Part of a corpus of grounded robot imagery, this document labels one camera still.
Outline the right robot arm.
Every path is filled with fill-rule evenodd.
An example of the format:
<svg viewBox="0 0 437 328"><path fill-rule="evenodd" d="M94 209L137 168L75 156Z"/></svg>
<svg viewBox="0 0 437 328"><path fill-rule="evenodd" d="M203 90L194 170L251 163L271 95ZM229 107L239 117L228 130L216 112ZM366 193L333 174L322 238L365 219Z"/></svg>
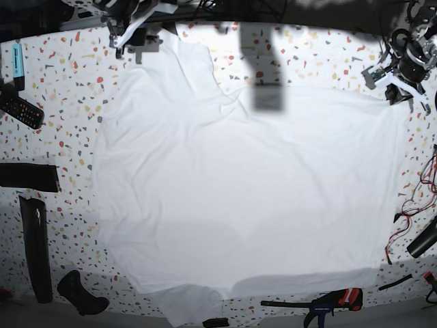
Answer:
<svg viewBox="0 0 437 328"><path fill-rule="evenodd" d="M378 65L362 74L367 87L386 87L392 105L416 98L430 112L422 81L436 66L436 2L423 1L68 1L96 10L109 28L110 46L121 58L125 47L138 51L155 33L148 27L177 22L291 23L374 34L385 50Z"/></svg>

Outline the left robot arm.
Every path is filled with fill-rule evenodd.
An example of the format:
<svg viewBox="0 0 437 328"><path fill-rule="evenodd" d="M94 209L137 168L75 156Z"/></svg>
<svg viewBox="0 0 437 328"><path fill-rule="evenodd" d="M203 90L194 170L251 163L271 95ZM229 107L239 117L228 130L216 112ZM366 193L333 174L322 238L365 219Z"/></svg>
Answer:
<svg viewBox="0 0 437 328"><path fill-rule="evenodd" d="M378 65L363 71L367 81L406 83L418 88L436 67L436 2L426 1L413 16L415 4L408 2L409 28L397 29L389 40L384 40L385 49ZM94 1L93 5L102 7L110 47L116 50L118 59L127 46L138 49L146 45L147 24L163 23L179 10L176 1Z"/></svg>

